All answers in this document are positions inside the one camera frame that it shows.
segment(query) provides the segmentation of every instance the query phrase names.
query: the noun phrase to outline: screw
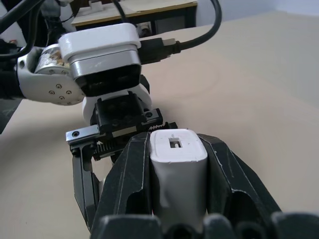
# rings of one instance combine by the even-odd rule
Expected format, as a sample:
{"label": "screw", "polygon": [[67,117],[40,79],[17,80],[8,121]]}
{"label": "screw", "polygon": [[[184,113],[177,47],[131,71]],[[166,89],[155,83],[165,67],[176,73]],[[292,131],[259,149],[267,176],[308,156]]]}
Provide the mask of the screw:
{"label": "screw", "polygon": [[75,157],[80,156],[80,150],[78,148],[75,148],[73,150],[71,150],[71,154]]}
{"label": "screw", "polygon": [[91,145],[90,145],[90,149],[91,149],[91,150],[95,150],[95,145],[94,145],[94,144],[91,144]]}
{"label": "screw", "polygon": [[152,114],[151,112],[147,112],[147,113],[145,114],[145,116],[146,116],[147,118],[150,118],[150,117],[153,116],[153,114]]}
{"label": "screw", "polygon": [[20,61],[20,63],[19,63],[19,67],[20,67],[21,69],[23,69],[23,68],[25,67],[25,63],[24,63],[24,61]]}
{"label": "screw", "polygon": [[120,122],[117,119],[113,120],[113,124],[112,124],[113,127],[118,127],[119,125],[120,125]]}
{"label": "screw", "polygon": [[74,137],[74,138],[76,138],[77,136],[79,136],[80,135],[80,132],[79,131],[74,131],[73,133],[72,133],[72,137]]}

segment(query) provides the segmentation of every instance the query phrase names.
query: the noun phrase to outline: wooden table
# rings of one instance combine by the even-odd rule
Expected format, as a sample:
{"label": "wooden table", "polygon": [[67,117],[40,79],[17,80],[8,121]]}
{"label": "wooden table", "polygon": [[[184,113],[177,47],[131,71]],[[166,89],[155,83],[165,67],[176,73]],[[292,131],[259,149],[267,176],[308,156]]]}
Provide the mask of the wooden table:
{"label": "wooden table", "polygon": [[[185,28],[196,26],[196,0],[126,0],[120,2],[130,23],[151,22],[155,35],[155,21],[170,17],[183,16]],[[112,3],[105,4],[104,11],[84,15],[89,7],[82,8],[72,25],[77,30],[112,25],[121,22],[121,17]]]}
{"label": "wooden table", "polygon": [[[142,67],[164,119],[225,141],[284,211],[319,208],[318,26],[283,12],[228,21],[210,41]],[[183,42],[209,28],[160,37]],[[0,238],[89,238],[65,142],[83,126],[81,104],[21,102],[0,135]]]}

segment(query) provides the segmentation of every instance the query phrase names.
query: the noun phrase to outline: white wall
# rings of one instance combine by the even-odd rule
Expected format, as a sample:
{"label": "white wall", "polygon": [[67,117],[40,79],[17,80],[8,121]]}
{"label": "white wall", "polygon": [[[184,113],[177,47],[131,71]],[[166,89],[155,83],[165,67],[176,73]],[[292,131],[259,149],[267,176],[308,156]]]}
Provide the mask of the white wall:
{"label": "white wall", "polygon": [[[2,2],[0,1],[0,16],[5,15],[6,13],[7,13],[7,10],[2,4]],[[4,31],[4,33],[1,34],[1,38],[7,42],[10,40],[17,40],[18,46],[26,45],[21,28],[16,22],[11,27],[9,27],[6,31]]]}
{"label": "white wall", "polygon": [[[219,0],[223,21],[252,16],[275,9],[278,0]],[[210,0],[198,0],[196,25],[213,24],[215,19],[214,7]]]}
{"label": "white wall", "polygon": [[319,0],[276,0],[276,9],[303,15],[319,15]]}
{"label": "white wall", "polygon": [[[71,15],[72,15],[72,9],[70,5],[61,7],[61,17],[60,17],[61,21],[68,19]],[[74,17],[62,24],[67,31],[76,31],[75,27],[71,25],[71,22],[73,21],[73,19]]]}

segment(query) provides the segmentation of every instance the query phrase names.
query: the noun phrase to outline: cable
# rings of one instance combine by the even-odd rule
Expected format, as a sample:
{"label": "cable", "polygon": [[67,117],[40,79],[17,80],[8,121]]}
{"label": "cable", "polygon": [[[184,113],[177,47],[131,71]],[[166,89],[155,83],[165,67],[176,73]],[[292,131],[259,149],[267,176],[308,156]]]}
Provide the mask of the cable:
{"label": "cable", "polygon": [[44,19],[44,22],[45,22],[45,25],[46,25],[46,29],[48,31],[47,35],[46,35],[46,44],[45,44],[45,47],[48,46],[49,44],[49,36],[50,36],[50,31],[49,31],[49,24],[47,22],[47,19]]}
{"label": "cable", "polygon": [[129,22],[118,0],[111,0],[121,15],[122,22]]}
{"label": "cable", "polygon": [[203,44],[204,42],[208,41],[209,39],[211,39],[216,32],[218,31],[221,21],[222,21],[222,12],[221,12],[221,7],[219,4],[218,0],[210,0],[211,3],[214,6],[215,9],[215,22],[214,25],[212,26],[212,28],[205,33],[204,35],[197,37],[193,40],[190,41],[186,41],[186,42],[181,42],[179,43],[179,49],[182,50],[186,50],[186,49],[190,49],[192,47],[198,46],[200,44]]}
{"label": "cable", "polygon": [[50,20],[49,18],[47,18],[46,20],[49,21],[49,22],[54,22],[54,23],[65,23],[65,22],[67,22],[67,21],[70,20],[71,18],[76,17],[76,15],[79,13],[80,8],[81,8],[81,5],[82,5],[82,1],[83,1],[83,0],[81,0],[81,1],[79,2],[78,8],[77,8],[77,10],[76,10],[76,13],[72,13],[71,16],[70,16],[69,18],[67,18],[66,20],[63,20],[63,21],[52,21],[52,20]]}
{"label": "cable", "polygon": [[12,58],[18,58],[20,56],[24,56],[28,54],[35,43],[36,39],[36,32],[37,32],[37,25],[38,25],[38,16],[40,12],[40,7],[44,0],[38,3],[30,12],[29,14],[29,36],[26,46],[19,52],[13,54],[0,54],[0,60],[8,60]]}

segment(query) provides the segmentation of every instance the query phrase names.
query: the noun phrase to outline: wall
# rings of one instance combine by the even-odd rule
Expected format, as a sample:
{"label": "wall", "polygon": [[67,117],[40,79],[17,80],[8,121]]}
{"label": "wall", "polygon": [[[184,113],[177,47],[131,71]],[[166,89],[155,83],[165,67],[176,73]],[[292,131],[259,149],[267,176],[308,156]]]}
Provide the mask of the wall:
{"label": "wall", "polygon": [[[64,21],[68,19],[72,15],[72,10],[70,5],[61,7],[61,21]],[[75,27],[71,25],[71,22],[73,21],[74,17],[69,19],[68,21],[64,22],[62,25],[67,31],[76,31]]]}
{"label": "wall", "polygon": [[[0,2],[0,16],[3,16],[6,13],[6,8],[4,7],[2,2]],[[1,38],[7,42],[10,40],[17,40],[18,46],[26,45],[21,28],[16,22],[12,26],[10,26],[6,31],[4,31],[4,33],[1,34]]]}
{"label": "wall", "polygon": [[[219,0],[223,21],[234,20],[246,16],[274,10],[278,0]],[[215,19],[214,7],[210,0],[198,0],[196,25],[213,24]]]}
{"label": "wall", "polygon": [[167,18],[156,21],[156,29],[158,34],[175,31],[184,28],[184,17],[178,16],[174,18]]}
{"label": "wall", "polygon": [[303,15],[319,15],[318,0],[277,0],[276,9]]}

